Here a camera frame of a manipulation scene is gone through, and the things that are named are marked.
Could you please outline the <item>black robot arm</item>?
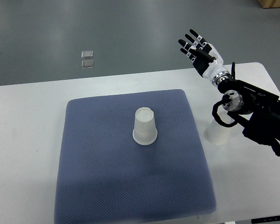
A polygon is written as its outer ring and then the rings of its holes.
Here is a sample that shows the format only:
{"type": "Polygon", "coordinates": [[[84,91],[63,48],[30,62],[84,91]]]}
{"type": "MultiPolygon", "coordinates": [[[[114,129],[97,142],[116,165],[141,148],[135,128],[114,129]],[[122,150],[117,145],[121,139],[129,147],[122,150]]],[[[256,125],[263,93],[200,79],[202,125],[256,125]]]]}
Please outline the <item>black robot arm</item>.
{"type": "Polygon", "coordinates": [[[231,70],[212,44],[194,30],[180,39],[180,51],[192,62],[198,74],[208,79],[223,94],[213,106],[212,116],[223,127],[240,124],[244,137],[272,148],[280,157],[279,96],[236,79],[235,64],[231,70]]]}

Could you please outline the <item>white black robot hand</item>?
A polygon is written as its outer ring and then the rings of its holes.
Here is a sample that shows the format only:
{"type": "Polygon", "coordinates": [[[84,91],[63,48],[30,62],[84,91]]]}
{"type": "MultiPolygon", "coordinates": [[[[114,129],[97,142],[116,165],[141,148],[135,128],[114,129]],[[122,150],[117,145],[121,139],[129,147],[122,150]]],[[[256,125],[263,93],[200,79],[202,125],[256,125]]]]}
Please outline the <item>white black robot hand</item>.
{"type": "Polygon", "coordinates": [[[185,34],[185,37],[191,44],[182,39],[179,39],[178,43],[182,46],[180,51],[193,62],[193,66],[198,74],[208,79],[212,85],[218,85],[221,81],[230,79],[231,74],[224,67],[223,59],[214,46],[205,42],[205,39],[193,29],[190,29],[189,32],[196,40],[190,35],[185,34]]]}

